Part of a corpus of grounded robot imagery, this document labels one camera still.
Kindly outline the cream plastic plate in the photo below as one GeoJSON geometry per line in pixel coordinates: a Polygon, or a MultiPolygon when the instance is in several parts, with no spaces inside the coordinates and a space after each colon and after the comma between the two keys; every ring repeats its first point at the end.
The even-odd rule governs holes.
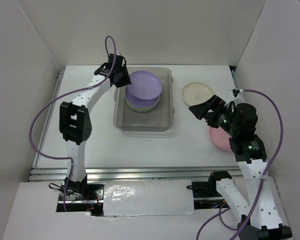
{"type": "Polygon", "coordinates": [[[209,100],[215,92],[213,89],[202,82],[188,83],[182,89],[182,99],[188,106],[194,106],[209,100]]]}

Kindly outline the purple plate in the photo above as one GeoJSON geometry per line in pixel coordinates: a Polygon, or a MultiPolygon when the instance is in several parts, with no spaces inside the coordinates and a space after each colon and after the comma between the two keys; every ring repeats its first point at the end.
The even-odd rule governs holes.
{"type": "Polygon", "coordinates": [[[159,95],[158,97],[152,98],[152,99],[141,99],[138,98],[132,94],[125,93],[125,99],[126,101],[133,107],[138,108],[138,109],[150,109],[155,107],[158,102],[160,101],[161,96],[159,95]]]}
{"type": "Polygon", "coordinates": [[[159,97],[162,93],[162,81],[149,71],[134,71],[129,74],[129,78],[131,84],[125,88],[125,95],[128,98],[147,101],[159,97]]]}

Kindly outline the blue plastic plate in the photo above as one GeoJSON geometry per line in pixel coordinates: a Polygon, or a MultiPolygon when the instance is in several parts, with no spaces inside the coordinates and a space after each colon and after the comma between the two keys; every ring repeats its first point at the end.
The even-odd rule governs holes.
{"type": "Polygon", "coordinates": [[[153,109],[156,108],[156,106],[149,107],[149,108],[138,108],[138,107],[130,106],[129,108],[132,109],[133,111],[144,113],[144,112],[152,111],[153,109]]]}

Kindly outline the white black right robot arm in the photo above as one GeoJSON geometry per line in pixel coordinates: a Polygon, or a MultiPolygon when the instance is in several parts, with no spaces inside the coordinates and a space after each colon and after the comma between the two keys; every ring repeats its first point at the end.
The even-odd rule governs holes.
{"type": "Polygon", "coordinates": [[[237,189],[227,171],[214,171],[208,179],[208,191],[221,195],[238,221],[233,239],[287,240],[292,230],[280,217],[269,183],[269,162],[263,141],[255,133],[257,110],[248,103],[226,103],[217,95],[189,110],[208,126],[221,128],[229,136],[229,145],[242,172],[248,198],[237,189]]]}

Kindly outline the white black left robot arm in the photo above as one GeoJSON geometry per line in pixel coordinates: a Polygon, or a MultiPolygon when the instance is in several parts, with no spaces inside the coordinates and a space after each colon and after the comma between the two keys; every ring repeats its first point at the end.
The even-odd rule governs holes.
{"type": "Polygon", "coordinates": [[[71,194],[82,200],[89,194],[85,168],[86,142],[92,133],[90,113],[102,97],[111,89],[130,85],[127,61],[122,55],[110,54],[93,74],[92,80],[76,98],[62,102],[59,107],[59,131],[65,141],[67,156],[70,158],[65,184],[71,194]]]}

